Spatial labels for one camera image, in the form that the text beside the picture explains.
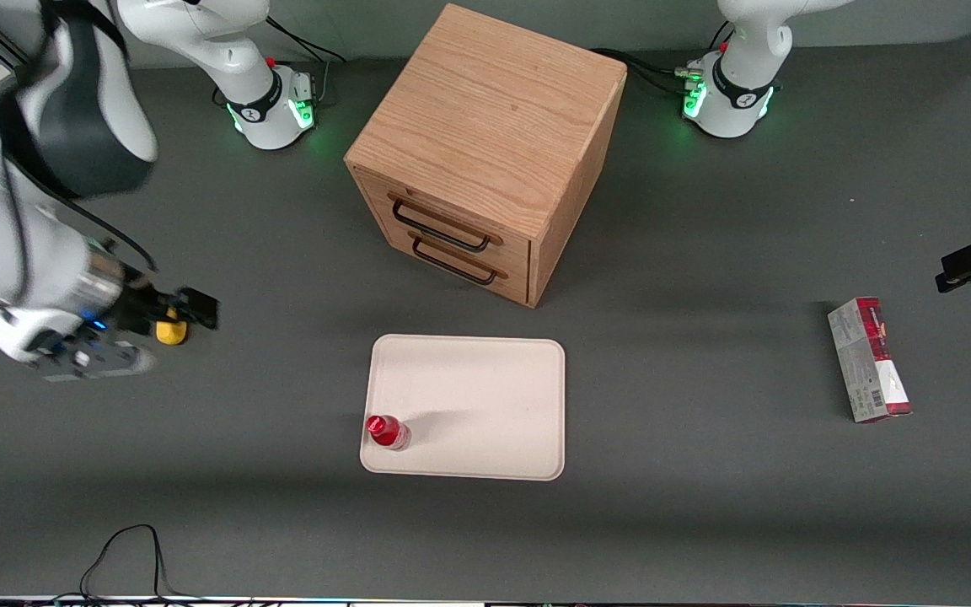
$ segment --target drawer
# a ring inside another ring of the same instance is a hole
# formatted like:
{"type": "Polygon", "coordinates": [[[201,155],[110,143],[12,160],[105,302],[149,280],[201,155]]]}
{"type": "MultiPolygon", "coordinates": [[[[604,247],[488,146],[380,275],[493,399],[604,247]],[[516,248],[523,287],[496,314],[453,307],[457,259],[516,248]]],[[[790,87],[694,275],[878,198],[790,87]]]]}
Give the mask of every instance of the drawer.
{"type": "Polygon", "coordinates": [[[526,265],[516,266],[512,270],[491,266],[474,255],[467,254],[465,250],[454,249],[447,243],[436,241],[412,229],[389,232],[389,244],[444,272],[477,284],[478,287],[489,289],[517,303],[527,304],[526,265]]]}
{"type": "Polygon", "coordinates": [[[430,203],[426,196],[384,177],[361,170],[357,173],[359,187],[389,241],[393,234],[412,230],[481,264],[509,273],[527,272],[527,239],[506,230],[482,227],[473,218],[440,211],[438,205],[430,203]]]}

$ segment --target plastic bottle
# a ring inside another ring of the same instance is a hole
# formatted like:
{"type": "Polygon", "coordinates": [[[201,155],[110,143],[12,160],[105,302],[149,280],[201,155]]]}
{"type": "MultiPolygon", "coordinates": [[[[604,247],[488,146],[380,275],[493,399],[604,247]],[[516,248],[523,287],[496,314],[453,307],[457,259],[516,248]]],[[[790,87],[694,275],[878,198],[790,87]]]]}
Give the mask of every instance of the plastic bottle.
{"type": "Polygon", "coordinates": [[[366,420],[366,431],[377,445],[395,452],[407,449],[411,442],[411,429],[391,415],[374,415],[366,420]]]}

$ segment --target black metal handle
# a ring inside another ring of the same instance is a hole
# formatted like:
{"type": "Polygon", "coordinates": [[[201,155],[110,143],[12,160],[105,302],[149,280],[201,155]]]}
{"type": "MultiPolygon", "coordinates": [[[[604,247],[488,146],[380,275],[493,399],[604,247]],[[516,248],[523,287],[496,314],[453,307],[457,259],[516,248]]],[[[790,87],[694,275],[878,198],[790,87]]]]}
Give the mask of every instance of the black metal handle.
{"type": "Polygon", "coordinates": [[[482,287],[486,287],[486,285],[490,285],[493,283],[494,280],[496,280],[496,274],[497,274],[496,270],[490,271],[488,279],[480,279],[480,277],[476,277],[474,276],[474,274],[471,274],[470,272],[465,272],[459,268],[456,268],[456,266],[446,264],[446,262],[440,261],[440,259],[437,259],[432,255],[421,253],[421,251],[419,250],[419,247],[417,247],[417,245],[420,245],[420,244],[421,244],[421,239],[415,237],[415,244],[411,246],[411,250],[415,252],[415,255],[417,257],[421,259],[425,259],[425,261],[431,262],[431,264],[433,264],[434,266],[438,266],[438,268],[442,268],[443,270],[448,270],[448,272],[452,272],[453,274],[455,274],[455,276],[463,277],[464,279],[467,279],[473,282],[474,284],[482,285],[482,287]]]}
{"type": "Polygon", "coordinates": [[[431,235],[431,237],[435,239],[442,239],[444,242],[447,242],[448,244],[453,246],[458,246],[462,250],[468,250],[470,253],[481,253],[482,250],[486,250],[486,245],[489,244],[488,235],[483,235],[481,244],[473,245],[470,243],[463,242],[462,239],[450,237],[450,235],[447,235],[444,232],[439,232],[435,229],[432,229],[431,227],[427,226],[424,223],[418,223],[416,222],[415,219],[405,218],[404,215],[400,215],[400,209],[404,206],[404,201],[401,201],[400,199],[398,199],[398,197],[394,197],[394,196],[392,196],[392,200],[394,200],[394,203],[392,205],[392,214],[396,216],[397,222],[407,223],[408,226],[419,229],[425,232],[425,234],[431,235]]]}

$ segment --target wooden box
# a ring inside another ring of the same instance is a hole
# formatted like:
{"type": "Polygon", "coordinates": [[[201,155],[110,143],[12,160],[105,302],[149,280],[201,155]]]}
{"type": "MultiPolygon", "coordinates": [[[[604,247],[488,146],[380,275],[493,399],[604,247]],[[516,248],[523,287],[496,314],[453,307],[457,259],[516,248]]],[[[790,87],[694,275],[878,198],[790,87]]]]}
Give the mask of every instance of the wooden box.
{"type": "Polygon", "coordinates": [[[533,308],[601,173],[626,73],[449,4],[344,161],[395,249],[533,308]]]}

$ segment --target red and white box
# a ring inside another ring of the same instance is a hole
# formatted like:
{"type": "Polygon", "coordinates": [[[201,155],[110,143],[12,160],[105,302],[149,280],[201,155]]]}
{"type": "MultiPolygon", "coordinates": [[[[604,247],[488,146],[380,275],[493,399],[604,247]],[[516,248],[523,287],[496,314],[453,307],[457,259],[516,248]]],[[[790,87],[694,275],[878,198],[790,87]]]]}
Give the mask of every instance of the red and white box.
{"type": "Polygon", "coordinates": [[[887,327],[882,322],[879,298],[858,297],[826,318],[849,390],[853,422],[878,422],[910,414],[909,397],[887,350],[887,327]]]}

